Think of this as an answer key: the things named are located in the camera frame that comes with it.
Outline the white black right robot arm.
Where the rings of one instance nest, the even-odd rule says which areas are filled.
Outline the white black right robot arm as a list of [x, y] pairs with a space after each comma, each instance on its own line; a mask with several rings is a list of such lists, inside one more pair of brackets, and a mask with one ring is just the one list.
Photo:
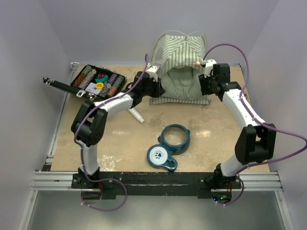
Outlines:
[[199, 75], [202, 94], [216, 95], [233, 113], [241, 127], [234, 155], [217, 165], [211, 179], [217, 187], [225, 188], [231, 179], [247, 166], [263, 163], [273, 157], [275, 126], [273, 124], [269, 124], [268, 127], [261, 126], [263, 119], [258, 118], [238, 82], [231, 81], [228, 64], [217, 63], [210, 59], [204, 62], [197, 61], [196, 66], [203, 69], [203, 73]]

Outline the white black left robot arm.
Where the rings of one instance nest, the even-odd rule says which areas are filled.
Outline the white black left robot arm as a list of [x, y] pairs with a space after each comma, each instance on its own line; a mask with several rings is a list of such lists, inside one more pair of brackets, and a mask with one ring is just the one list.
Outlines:
[[99, 178], [97, 144], [103, 137], [107, 120], [119, 112], [136, 107], [143, 97], [157, 98], [164, 92], [159, 77], [149, 71], [140, 71], [130, 88], [107, 100], [97, 103], [86, 101], [81, 105], [71, 131], [74, 133], [74, 142], [81, 150], [78, 174], [87, 187], [94, 188], [102, 181]]

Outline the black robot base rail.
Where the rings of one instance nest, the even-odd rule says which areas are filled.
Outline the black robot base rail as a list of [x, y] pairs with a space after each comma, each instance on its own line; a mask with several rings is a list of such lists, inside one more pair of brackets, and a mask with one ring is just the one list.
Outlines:
[[211, 198], [219, 189], [240, 189], [238, 177], [213, 180], [212, 172], [99, 172], [103, 182], [92, 183], [73, 174], [71, 187], [86, 199], [115, 199], [117, 196], [196, 196]]

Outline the green checkered pet cushion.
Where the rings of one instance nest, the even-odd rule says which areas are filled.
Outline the green checkered pet cushion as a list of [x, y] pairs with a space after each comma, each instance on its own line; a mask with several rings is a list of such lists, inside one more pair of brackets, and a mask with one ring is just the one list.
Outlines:
[[194, 100], [202, 96], [199, 75], [192, 67], [169, 70], [162, 78], [164, 97], [181, 100]]

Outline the green striped pet tent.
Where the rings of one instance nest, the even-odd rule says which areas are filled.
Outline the green striped pet tent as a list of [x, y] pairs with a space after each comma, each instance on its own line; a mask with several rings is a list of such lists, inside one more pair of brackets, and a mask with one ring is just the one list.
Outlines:
[[[203, 74], [203, 68], [201, 66], [203, 56], [206, 53], [206, 49], [198, 46], [192, 38], [189, 38], [184, 44], [178, 46], [173, 50], [172, 54], [166, 56], [164, 54], [163, 59], [159, 62], [152, 62], [152, 65], [160, 67], [158, 77], [161, 79], [169, 70], [176, 68], [192, 67], [197, 69]], [[163, 95], [159, 98], [151, 97], [149, 100], [150, 105], [165, 104], [165, 103], [180, 103], [180, 104], [200, 104], [210, 105], [211, 99], [208, 95], [202, 95], [198, 99], [194, 100], [181, 100], [164, 97]]]

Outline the teal pet bowl stand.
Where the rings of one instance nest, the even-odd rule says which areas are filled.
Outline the teal pet bowl stand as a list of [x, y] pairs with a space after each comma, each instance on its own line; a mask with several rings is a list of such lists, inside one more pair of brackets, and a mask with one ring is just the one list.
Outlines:
[[[186, 138], [181, 144], [172, 145], [166, 141], [165, 134], [173, 127], [179, 128], [185, 132]], [[159, 144], [153, 145], [148, 149], [147, 162], [154, 168], [162, 168], [173, 173], [178, 167], [178, 162], [173, 156], [185, 153], [190, 146], [190, 139], [190, 130], [186, 129], [184, 126], [180, 124], [166, 126], [157, 139]]]

